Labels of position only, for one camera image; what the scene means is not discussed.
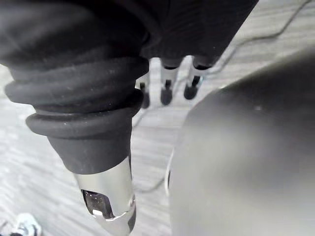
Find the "black fabric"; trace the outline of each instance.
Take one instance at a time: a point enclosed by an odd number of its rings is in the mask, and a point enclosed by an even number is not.
[[[14,82],[5,91],[36,114],[29,128],[48,136],[77,174],[108,170],[130,155],[131,119],[141,107],[135,80],[146,31],[123,8],[103,15],[75,3],[0,3],[0,62]]]
[[[5,92],[34,106],[27,125],[70,171],[105,171],[130,155],[147,59],[215,63],[256,2],[0,1],[0,63],[14,78]]]

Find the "black cable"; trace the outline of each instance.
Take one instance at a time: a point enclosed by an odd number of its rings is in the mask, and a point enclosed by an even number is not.
[[[221,71],[224,70],[224,68],[227,66],[227,64],[231,61],[231,59],[233,58],[233,56],[236,54],[236,52],[242,48],[244,45],[246,45],[247,43],[250,42],[255,42],[255,41],[260,41],[260,40],[268,40],[268,39],[276,39],[278,38],[280,35],[282,35],[285,30],[289,27],[289,25],[292,23],[292,21],[296,18],[296,16],[299,14],[299,12],[310,2],[312,2],[313,0],[306,0],[304,3],[302,3],[296,10],[295,12],[291,15],[291,17],[287,20],[287,22],[285,23],[285,25],[281,28],[280,31],[276,32],[276,33],[272,33],[269,35],[263,35],[263,36],[256,36],[256,37],[252,37],[249,39],[246,39],[242,42],[240,42],[239,44],[237,44],[235,46],[235,48],[233,49],[233,51],[231,52],[231,54],[227,57],[227,59],[223,62],[222,66],[219,67],[217,70],[215,71],[211,71],[208,73],[208,75],[213,75],[213,74],[218,74]],[[177,82],[175,88],[174,88],[174,95],[177,94],[178,89],[179,89],[179,85],[183,82],[184,80],[180,80]],[[139,118],[139,120],[137,121],[137,123],[134,125],[134,128],[136,126],[138,126],[138,124],[140,123],[141,119],[147,114],[148,110],[146,110],[142,116]],[[157,190],[165,181],[165,177],[163,177],[162,179],[160,179],[153,187],[149,188],[149,189],[141,189],[141,188],[137,188],[135,187],[135,191],[138,193],[151,193],[155,190]]]
[[[256,37],[252,37],[249,39],[246,39],[242,42],[240,42],[239,44],[237,44],[233,51],[230,53],[230,55],[227,57],[227,59],[223,62],[222,66],[219,67],[217,70],[214,71],[210,71],[208,73],[208,75],[213,75],[213,74],[218,74],[221,71],[223,71],[223,69],[225,68],[225,66],[231,61],[232,57],[236,54],[236,52],[243,47],[244,45],[254,42],[254,41],[260,41],[260,40],[268,40],[268,39],[276,39],[278,38],[281,34],[283,34],[285,32],[285,30],[289,27],[289,25],[292,23],[292,21],[296,18],[296,16],[299,14],[299,12],[310,2],[312,2],[313,0],[306,0],[304,3],[302,3],[296,10],[295,12],[291,15],[291,17],[289,18],[289,20],[285,23],[285,25],[281,28],[280,31],[276,32],[276,33],[272,33],[269,35],[263,35],[263,36],[256,36]]]

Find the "white sneaker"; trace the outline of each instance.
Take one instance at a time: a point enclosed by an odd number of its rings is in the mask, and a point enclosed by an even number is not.
[[[41,236],[42,229],[35,218],[29,213],[19,214],[12,233],[22,236]]]

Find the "shoe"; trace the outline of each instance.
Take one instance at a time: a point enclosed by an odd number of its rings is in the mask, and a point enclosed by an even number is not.
[[[12,234],[22,236],[41,236],[42,229],[35,218],[29,213],[19,214]]]

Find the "gray curved surface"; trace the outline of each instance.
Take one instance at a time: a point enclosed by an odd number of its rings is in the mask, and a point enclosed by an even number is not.
[[[174,236],[315,235],[315,46],[205,97],[171,167]]]

